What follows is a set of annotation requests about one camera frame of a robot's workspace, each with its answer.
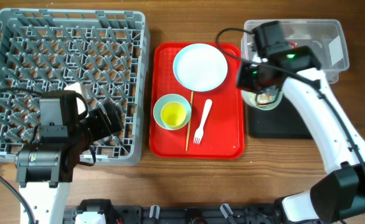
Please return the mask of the yellow plastic cup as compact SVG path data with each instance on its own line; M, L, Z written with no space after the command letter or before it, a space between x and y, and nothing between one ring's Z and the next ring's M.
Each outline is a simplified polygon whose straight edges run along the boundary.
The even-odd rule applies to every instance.
M186 119L185 107L176 101L166 103L161 109L161 120L169 129L181 128Z

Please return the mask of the red snack wrapper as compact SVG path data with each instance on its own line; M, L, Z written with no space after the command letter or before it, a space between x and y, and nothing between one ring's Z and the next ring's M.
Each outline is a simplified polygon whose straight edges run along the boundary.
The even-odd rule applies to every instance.
M290 45L293 49L295 49L297 47L297 43L294 43L294 42L290 42Z

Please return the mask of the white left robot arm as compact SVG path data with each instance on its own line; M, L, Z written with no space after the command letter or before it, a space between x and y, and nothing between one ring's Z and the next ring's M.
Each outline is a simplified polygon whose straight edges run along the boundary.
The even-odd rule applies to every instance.
M110 102L78 112L81 94L48 91L39 99L39 138L15 158L16 181L23 198L21 223L62 223L73 169L93 142L123 129L121 111Z

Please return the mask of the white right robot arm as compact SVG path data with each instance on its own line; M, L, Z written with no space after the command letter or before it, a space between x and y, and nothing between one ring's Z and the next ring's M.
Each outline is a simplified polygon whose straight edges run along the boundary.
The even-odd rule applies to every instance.
M314 139L326 176L310 190L279 198L278 223L334 223L365 213L365 140L334 96L321 61L308 46L294 47L283 21L247 22L237 87L244 101L264 111L283 99L297 110Z

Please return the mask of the pale green bowl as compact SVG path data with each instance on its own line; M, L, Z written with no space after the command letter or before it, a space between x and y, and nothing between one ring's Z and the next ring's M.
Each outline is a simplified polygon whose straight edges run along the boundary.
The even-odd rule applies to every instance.
M276 108L283 98L283 93L281 91L272 95L269 93L256 94L242 90L241 95L247 105L265 111Z

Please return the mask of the pale blue bowl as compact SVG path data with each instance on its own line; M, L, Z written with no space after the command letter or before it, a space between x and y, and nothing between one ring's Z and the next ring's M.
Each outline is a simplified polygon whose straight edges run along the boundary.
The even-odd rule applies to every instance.
M161 109L162 107L169 102L172 101L176 101L178 103L181 103L185 109L186 109L186 119L184 124L182 125L182 127L184 127L185 125L188 124L189 122L189 117L191 114L191 109L190 109L190 103L188 102L187 99L185 99L183 96L181 95L177 95L177 94L168 94L168 95L164 95L162 96L156 103L153 109L153 117L156 121L156 123L161 126L163 129L167 129L167 130L176 130L176 129L169 129L167 126L164 125L164 123L161 120Z

